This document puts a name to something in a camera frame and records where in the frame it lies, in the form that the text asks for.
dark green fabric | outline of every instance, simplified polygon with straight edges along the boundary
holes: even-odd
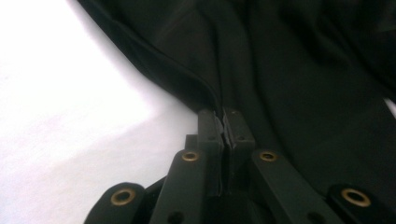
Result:
[[[193,110],[236,108],[319,193],[354,184],[396,211],[396,120],[383,100],[396,99],[396,38],[362,16],[373,1],[79,2]]]

white surface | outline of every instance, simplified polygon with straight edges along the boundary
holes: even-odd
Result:
[[[196,122],[76,1],[0,2],[0,223],[82,223],[166,175]]]

